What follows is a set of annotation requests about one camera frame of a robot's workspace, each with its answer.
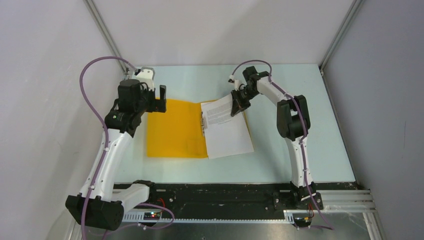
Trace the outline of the metal folder clip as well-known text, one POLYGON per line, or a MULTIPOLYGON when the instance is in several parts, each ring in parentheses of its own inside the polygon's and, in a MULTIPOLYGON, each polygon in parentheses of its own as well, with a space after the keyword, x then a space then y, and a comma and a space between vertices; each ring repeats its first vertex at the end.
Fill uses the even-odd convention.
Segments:
POLYGON ((202 136, 205 137, 205 130, 208 128, 207 127, 207 119, 206 116, 204 114, 203 111, 201 111, 201 132, 202 132, 202 136))

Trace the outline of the white text paper sheet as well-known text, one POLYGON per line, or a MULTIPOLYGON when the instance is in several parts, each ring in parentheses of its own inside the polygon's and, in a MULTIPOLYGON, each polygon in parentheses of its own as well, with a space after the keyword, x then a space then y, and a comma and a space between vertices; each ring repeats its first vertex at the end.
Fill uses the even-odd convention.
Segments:
POLYGON ((251 135, 243 113, 231 117, 232 96, 202 102, 206 116, 206 151, 209 159, 249 154, 254 152, 251 135))

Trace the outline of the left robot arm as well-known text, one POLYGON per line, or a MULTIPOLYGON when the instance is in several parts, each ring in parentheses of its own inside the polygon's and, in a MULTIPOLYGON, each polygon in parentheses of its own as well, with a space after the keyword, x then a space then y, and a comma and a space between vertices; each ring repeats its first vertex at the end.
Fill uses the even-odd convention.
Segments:
POLYGON ((114 193, 115 177, 125 150, 133 141, 144 113, 165 113, 165 85, 156 98, 152 80, 126 79, 117 88, 110 112, 102 122, 103 136, 89 176, 77 195, 69 195, 65 207, 81 226, 115 231, 125 213, 138 204, 152 208, 158 195, 150 190, 153 182, 136 180, 128 188, 114 193))

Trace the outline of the yellow plastic folder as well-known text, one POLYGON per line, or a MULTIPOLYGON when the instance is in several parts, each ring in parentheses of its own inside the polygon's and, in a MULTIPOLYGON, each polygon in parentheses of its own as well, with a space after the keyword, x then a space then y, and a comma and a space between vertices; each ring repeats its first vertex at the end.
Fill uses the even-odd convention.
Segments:
POLYGON ((170 99, 165 113, 148 114, 146 155, 153 158, 208 158, 201 128, 201 103, 170 99))

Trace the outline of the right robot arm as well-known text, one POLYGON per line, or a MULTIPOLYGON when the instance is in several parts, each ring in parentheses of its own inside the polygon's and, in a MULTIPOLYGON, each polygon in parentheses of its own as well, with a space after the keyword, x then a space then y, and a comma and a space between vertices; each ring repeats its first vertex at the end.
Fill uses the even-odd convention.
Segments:
POLYGON ((303 209, 316 193, 306 146, 311 127, 307 100, 303 95, 293 96, 282 89, 272 80, 269 71, 257 72, 254 66, 250 66, 242 74, 245 83, 241 83, 233 74, 229 76, 229 83, 234 85, 230 93, 230 115, 234 117, 245 111, 251 106, 250 101, 258 95, 264 95, 275 105, 277 131, 285 140, 290 156, 290 202, 295 208, 303 209))

